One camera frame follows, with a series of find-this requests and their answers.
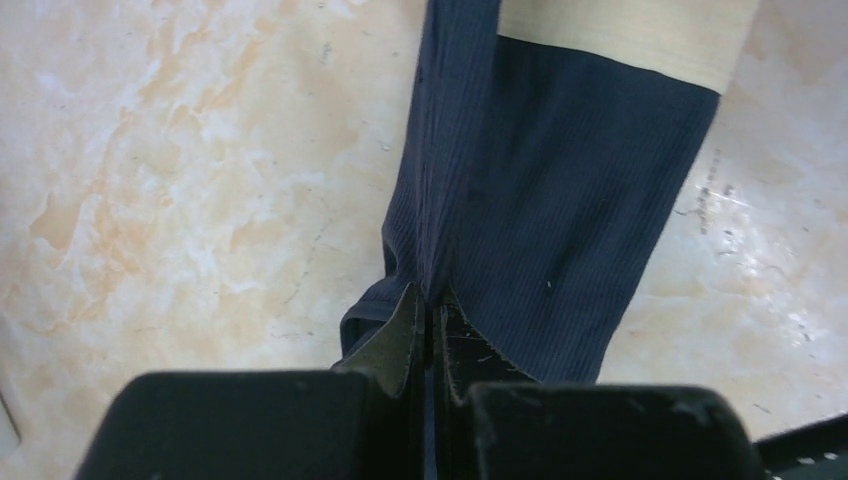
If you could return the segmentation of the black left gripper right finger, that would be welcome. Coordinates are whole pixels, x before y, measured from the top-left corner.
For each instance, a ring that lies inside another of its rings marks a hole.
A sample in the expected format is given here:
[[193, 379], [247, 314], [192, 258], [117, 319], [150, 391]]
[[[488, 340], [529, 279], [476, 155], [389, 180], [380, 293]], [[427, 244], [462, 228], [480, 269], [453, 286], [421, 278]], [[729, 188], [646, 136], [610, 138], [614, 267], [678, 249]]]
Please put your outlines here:
[[761, 479], [728, 402], [693, 386], [542, 384], [454, 301], [433, 316], [442, 479]]

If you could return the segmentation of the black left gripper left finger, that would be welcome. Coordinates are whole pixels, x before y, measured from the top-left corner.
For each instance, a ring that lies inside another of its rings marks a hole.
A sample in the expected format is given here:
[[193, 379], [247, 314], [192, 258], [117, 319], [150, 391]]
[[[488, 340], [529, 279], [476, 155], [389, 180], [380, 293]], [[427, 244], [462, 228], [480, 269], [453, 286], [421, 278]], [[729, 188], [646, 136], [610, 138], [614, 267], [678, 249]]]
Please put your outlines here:
[[80, 479], [421, 479], [425, 302], [327, 370], [152, 372], [108, 408]]

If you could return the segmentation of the navy underwear cream waistband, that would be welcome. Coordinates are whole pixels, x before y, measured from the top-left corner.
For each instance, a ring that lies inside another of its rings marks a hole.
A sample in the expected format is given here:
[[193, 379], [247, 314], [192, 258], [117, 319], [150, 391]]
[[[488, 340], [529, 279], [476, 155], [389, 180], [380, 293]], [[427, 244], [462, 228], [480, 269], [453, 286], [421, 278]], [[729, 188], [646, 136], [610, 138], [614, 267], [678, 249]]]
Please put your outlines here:
[[385, 275], [344, 354], [419, 285], [530, 376], [594, 382], [730, 83], [754, 1], [432, 1]]

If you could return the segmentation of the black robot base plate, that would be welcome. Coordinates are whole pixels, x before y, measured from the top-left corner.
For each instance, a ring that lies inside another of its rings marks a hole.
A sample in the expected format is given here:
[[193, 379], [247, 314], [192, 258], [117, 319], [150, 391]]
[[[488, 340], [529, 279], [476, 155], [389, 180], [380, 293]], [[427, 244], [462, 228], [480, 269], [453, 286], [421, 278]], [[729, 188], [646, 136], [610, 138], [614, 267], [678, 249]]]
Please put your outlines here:
[[754, 443], [765, 479], [847, 479], [847, 414]]

